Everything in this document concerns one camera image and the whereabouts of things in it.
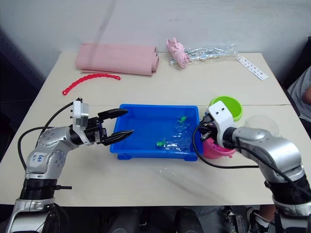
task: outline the pink cloth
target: pink cloth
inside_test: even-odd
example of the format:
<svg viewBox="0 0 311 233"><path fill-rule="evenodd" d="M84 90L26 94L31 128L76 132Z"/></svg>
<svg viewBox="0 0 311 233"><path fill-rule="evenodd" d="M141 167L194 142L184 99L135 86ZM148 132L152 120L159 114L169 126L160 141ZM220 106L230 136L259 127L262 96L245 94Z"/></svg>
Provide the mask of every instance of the pink cloth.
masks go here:
<svg viewBox="0 0 311 233"><path fill-rule="evenodd" d="M167 49L170 54L173 56L174 60L182 67L186 67L186 64L190 61L188 54L185 53L184 46L176 41L174 37L173 40L167 40Z"/></svg>
<svg viewBox="0 0 311 233"><path fill-rule="evenodd" d="M152 75L159 57L153 46L84 43L76 58L83 71Z"/></svg>

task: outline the black cable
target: black cable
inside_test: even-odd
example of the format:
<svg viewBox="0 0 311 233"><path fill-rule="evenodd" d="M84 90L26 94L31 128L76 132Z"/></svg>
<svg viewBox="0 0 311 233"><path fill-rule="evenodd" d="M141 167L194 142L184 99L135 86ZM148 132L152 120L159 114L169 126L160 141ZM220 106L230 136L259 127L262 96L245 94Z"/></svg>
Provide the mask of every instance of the black cable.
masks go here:
<svg viewBox="0 0 311 233"><path fill-rule="evenodd" d="M254 151L252 151L249 148L246 147L241 147L241 146L234 146L234 148L236 149L242 149L247 151L248 153L250 153L251 155L253 155L255 158L257 158L258 160L260 160L263 164L265 164L267 167L269 167L270 169L272 169L273 171L275 171L276 173L278 173L281 177L283 177L288 183L290 183L296 190L301 191L302 193L304 193L305 195L307 195L309 198L311 198L311 193L309 193L308 191L302 189L301 187L299 187L298 185L295 184L294 181L292 181L287 175L285 175L281 170L279 170L277 167L271 165L270 163L268 163L267 161L265 161L264 159L262 159L257 153L255 153Z"/></svg>
<svg viewBox="0 0 311 233"><path fill-rule="evenodd" d="M58 212L58 209L56 206L53 209L53 212L55 212L55 216L57 218L57 227L58 227L57 231L58 231L58 233L60 233L60 217L59 217L59 212Z"/></svg>
<svg viewBox="0 0 311 233"><path fill-rule="evenodd" d="M70 218L68 213L58 204L54 203L55 207L58 208L61 212L63 212L63 214L65 215L65 219L66 219L66 229L64 232L68 232L69 231L69 227L70 227Z"/></svg>
<svg viewBox="0 0 311 233"><path fill-rule="evenodd" d="M17 150L18 150L19 159L20 159L20 161L21 161L21 164L22 164L23 167L24 167L24 170L26 170L26 164L25 164L23 155L22 155L22 153L21 153L21 145L20 145L20 144L21 144L21 141L22 141L22 139L23 139L23 137L24 137L26 134L28 134L28 133L30 133L30 132L32 132L32 131L41 130L41 129L50 129L50 128L51 128L51 127L46 127L46 126L43 126L43 127L35 127L35 128L32 128L32 129L30 129L30 130L25 131L25 132L19 137L18 142L17 142Z"/></svg>
<svg viewBox="0 0 311 233"><path fill-rule="evenodd" d="M238 168L258 168L258 166L220 166L220 165L216 165L216 164L212 164L211 162L207 161L201 154L200 152L198 151L197 147L196 147L196 144L195 144L195 134L196 132L198 131L199 127L201 126L201 124L199 124L193 134L192 134L192 143L193 143L193 148L194 148L194 151L195 153L197 154L197 156L204 162L206 163L207 165L210 165L210 166L213 166L213 167L216 167L216 168L223 168L223 169L238 169Z"/></svg>
<svg viewBox="0 0 311 233"><path fill-rule="evenodd" d="M70 102L69 104L67 104L67 105L65 105L64 107L62 107L61 109L59 109L53 116L51 116L51 118L48 120L48 122L45 124L44 127L48 127L49 124L54 120L54 118L55 118L58 114L60 114L62 111L64 111L66 108L68 108L68 107L70 107L70 106L72 106L72 105L73 105L73 102Z"/></svg>

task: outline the green plastic cup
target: green plastic cup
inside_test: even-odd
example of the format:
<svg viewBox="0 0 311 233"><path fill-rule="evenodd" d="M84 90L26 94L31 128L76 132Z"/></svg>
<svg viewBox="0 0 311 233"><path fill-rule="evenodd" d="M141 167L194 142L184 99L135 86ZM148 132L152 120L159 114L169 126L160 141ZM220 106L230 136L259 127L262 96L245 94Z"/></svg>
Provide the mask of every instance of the green plastic cup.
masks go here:
<svg viewBox="0 0 311 233"><path fill-rule="evenodd" d="M217 96L209 103L209 105L213 105L214 103L222 101L224 105L229 109L233 116L234 121L238 121L241 119L243 115L243 107L235 98L230 96Z"/></svg>

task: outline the clear plastic bag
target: clear plastic bag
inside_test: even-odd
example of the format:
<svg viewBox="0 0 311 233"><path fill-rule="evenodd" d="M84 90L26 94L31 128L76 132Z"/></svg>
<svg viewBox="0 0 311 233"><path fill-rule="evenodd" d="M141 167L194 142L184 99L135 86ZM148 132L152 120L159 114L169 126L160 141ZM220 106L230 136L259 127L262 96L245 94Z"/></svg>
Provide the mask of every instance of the clear plastic bag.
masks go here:
<svg viewBox="0 0 311 233"><path fill-rule="evenodd" d="M187 48L185 52L189 55L190 61L188 64L193 63L208 63L227 58L236 58L238 52L236 51L235 44L230 44L223 47L205 47L205 48ZM174 59L171 60L172 66L177 66L178 63Z"/></svg>

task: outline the red plastic chain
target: red plastic chain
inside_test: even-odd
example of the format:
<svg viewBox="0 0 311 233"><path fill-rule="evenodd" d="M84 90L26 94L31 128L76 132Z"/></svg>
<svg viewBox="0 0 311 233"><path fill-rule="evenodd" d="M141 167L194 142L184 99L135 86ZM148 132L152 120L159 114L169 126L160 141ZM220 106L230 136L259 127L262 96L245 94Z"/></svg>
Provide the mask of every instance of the red plastic chain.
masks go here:
<svg viewBox="0 0 311 233"><path fill-rule="evenodd" d="M113 78L116 80L121 80L120 76L117 75L112 75L112 74L89 74L86 75L82 78L79 78L77 81L73 82L69 87L67 87L65 90L63 90L63 95L67 95L69 93L69 91L71 91L76 85L89 80L89 79L94 79L94 78L100 78L100 77L107 77L107 78Z"/></svg>

